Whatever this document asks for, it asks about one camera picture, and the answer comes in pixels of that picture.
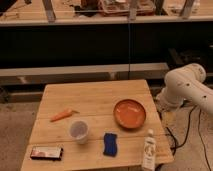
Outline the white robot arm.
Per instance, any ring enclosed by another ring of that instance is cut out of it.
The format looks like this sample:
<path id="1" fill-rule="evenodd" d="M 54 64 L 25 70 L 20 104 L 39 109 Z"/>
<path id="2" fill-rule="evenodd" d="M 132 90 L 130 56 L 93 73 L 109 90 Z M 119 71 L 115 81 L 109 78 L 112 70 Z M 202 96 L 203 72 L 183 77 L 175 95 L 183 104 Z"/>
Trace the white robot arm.
<path id="1" fill-rule="evenodd" d="M 205 79 L 206 71 L 197 63 L 170 70 L 164 77 L 165 87 L 156 97 L 159 108 L 171 111 L 187 99 L 213 116 L 213 89 L 203 84 Z"/>

